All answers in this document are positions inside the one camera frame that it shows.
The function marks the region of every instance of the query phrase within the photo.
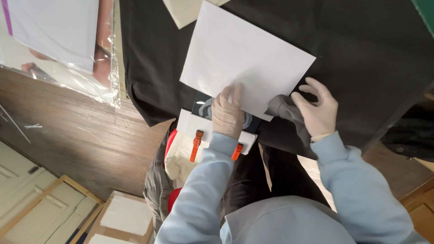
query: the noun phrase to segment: latex glove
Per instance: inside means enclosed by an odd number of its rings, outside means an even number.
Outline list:
[[[291,98],[297,108],[300,109],[306,129],[312,136],[312,141],[315,142],[318,141],[318,138],[323,138],[335,132],[338,102],[333,98],[327,87],[316,79],[307,77],[306,82],[307,85],[299,87],[300,91],[314,94],[318,97],[318,102],[313,105],[298,92],[293,92]]]
[[[229,95],[233,91],[232,103]],[[241,84],[227,86],[214,99],[212,109],[213,131],[238,140],[243,130],[243,111],[240,108]]]

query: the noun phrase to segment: black table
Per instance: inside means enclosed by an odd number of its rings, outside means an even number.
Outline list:
[[[133,104],[150,126],[191,109],[196,91],[179,77],[195,23],[178,30],[162,0],[120,7]],[[337,130],[362,151],[434,80],[434,39],[409,0],[231,0],[222,8],[317,57],[306,76],[329,88]],[[257,134],[262,144],[315,158],[288,121],[262,121]]]

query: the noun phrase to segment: purple strip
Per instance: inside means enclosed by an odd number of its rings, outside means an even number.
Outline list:
[[[7,30],[9,31],[9,35],[12,36],[12,24],[10,23],[10,15],[9,15],[9,8],[7,7],[7,0],[1,0],[1,3],[3,5],[4,16],[6,18]]]

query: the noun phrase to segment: light blue sweatshirt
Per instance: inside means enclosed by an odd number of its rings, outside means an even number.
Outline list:
[[[156,244],[428,243],[414,230],[381,173],[363,161],[359,149],[345,147],[337,132],[311,144],[337,214],[298,196],[269,198],[227,215],[220,229],[220,199],[232,173],[237,143],[213,133]]]

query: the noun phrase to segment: dark pants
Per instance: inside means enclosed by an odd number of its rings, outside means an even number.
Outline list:
[[[267,146],[262,149],[264,163],[270,172],[271,191],[258,143],[254,143],[249,154],[240,155],[235,161],[223,196],[225,215],[256,201],[289,195],[309,198],[330,207],[297,155]]]

